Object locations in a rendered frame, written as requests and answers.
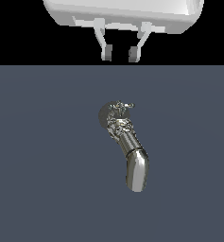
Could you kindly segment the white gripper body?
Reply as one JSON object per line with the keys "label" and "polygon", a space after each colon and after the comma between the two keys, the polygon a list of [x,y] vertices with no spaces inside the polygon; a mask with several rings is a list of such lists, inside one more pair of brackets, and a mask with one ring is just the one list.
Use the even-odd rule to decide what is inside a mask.
{"label": "white gripper body", "polygon": [[60,26],[182,34],[199,18],[204,0],[43,0]]}

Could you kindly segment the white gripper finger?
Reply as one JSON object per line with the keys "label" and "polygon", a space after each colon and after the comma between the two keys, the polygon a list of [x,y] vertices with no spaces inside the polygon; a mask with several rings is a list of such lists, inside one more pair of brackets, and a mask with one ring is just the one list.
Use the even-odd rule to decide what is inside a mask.
{"label": "white gripper finger", "polygon": [[107,44],[104,38],[105,35],[105,20],[103,18],[94,19],[95,35],[101,45],[101,59],[104,61],[112,60],[112,45]]}
{"label": "white gripper finger", "polygon": [[152,30],[152,23],[142,22],[141,28],[138,31],[139,43],[136,46],[132,46],[129,50],[129,62],[138,62],[141,58],[141,48],[145,44]]}

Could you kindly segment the chrome faucet spout body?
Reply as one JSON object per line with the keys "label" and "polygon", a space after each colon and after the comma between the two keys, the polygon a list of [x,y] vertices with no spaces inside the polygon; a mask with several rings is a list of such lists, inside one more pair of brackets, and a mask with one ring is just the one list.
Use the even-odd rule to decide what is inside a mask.
{"label": "chrome faucet spout body", "polygon": [[127,161],[127,187],[133,192],[142,192],[146,188],[149,170],[148,155],[137,139],[133,124],[129,119],[129,109],[123,116],[108,109],[109,104],[115,103],[116,101],[108,102],[100,109],[99,123],[123,151]]}

